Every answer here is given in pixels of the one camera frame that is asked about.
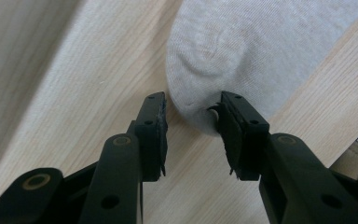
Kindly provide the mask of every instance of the wooden table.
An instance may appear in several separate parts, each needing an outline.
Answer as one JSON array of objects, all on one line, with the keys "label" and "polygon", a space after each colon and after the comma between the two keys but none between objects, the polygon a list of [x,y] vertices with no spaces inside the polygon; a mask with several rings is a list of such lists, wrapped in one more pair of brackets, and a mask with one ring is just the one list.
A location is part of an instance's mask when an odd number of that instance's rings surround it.
[{"label": "wooden table", "polygon": [[[19,175],[97,161],[147,94],[166,91],[181,1],[0,1],[0,194]],[[167,176],[145,184],[145,223],[267,223],[258,184],[228,175],[219,138],[168,101]],[[358,22],[269,120],[330,165],[358,136]]]}]

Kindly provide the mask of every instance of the screw hole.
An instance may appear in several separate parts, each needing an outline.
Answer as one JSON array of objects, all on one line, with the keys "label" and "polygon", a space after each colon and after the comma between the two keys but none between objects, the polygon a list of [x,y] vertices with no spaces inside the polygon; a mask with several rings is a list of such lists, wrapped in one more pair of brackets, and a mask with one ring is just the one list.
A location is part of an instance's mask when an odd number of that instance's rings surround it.
[{"label": "screw hole", "polygon": [[290,136],[287,136],[287,135],[281,135],[277,138],[277,140],[282,143],[282,144],[285,144],[285,145],[289,145],[289,146],[293,146],[297,143],[297,141],[290,137]]},{"label": "screw hole", "polygon": [[50,179],[51,177],[48,174],[33,175],[22,183],[22,188],[26,190],[40,189],[45,186]]},{"label": "screw hole", "polygon": [[326,205],[332,208],[339,209],[342,207],[342,202],[338,198],[334,197],[333,195],[329,195],[329,194],[322,195],[322,201]]},{"label": "screw hole", "polygon": [[113,140],[113,144],[116,146],[125,146],[131,142],[131,139],[129,137],[118,137]]},{"label": "screw hole", "polygon": [[101,201],[101,207],[104,209],[111,209],[118,205],[120,200],[118,199],[118,196],[116,195],[109,195],[103,198]]}]

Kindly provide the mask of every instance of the white sock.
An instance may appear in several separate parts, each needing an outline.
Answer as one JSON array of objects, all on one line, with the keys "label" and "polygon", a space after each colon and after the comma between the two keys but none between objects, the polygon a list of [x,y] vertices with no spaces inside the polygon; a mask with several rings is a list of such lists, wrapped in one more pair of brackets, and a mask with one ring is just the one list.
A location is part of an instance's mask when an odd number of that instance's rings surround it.
[{"label": "white sock", "polygon": [[221,91],[268,119],[357,18],[358,0],[184,0],[167,45],[172,100],[209,134]]}]

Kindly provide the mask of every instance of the wooden surface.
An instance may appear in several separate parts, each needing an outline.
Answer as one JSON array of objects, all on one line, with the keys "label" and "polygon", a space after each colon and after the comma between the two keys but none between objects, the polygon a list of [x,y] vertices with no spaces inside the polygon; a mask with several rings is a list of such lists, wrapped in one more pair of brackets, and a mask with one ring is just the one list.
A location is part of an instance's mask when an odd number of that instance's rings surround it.
[{"label": "wooden surface", "polygon": [[[149,93],[167,91],[165,43],[181,2],[0,1],[0,194],[19,175],[97,161]],[[228,175],[222,142],[168,102],[167,177],[145,184],[145,223],[267,223],[257,183]],[[358,136],[358,22],[272,132],[330,165]]]}]

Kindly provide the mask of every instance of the light wood grain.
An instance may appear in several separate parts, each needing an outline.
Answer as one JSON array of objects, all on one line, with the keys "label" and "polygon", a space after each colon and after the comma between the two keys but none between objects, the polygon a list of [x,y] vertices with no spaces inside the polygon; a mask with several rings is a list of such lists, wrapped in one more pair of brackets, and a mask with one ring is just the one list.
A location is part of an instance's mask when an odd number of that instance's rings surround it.
[{"label": "light wood grain", "polygon": [[[36,167],[69,175],[97,161],[145,96],[167,90],[165,43],[180,4],[0,2],[0,194]],[[33,13],[16,19],[24,11]],[[357,118],[358,22],[270,123],[330,164],[358,135]],[[145,223],[267,223],[257,183],[228,175],[221,140],[189,127],[170,101],[167,120],[167,177],[145,184]]]}]

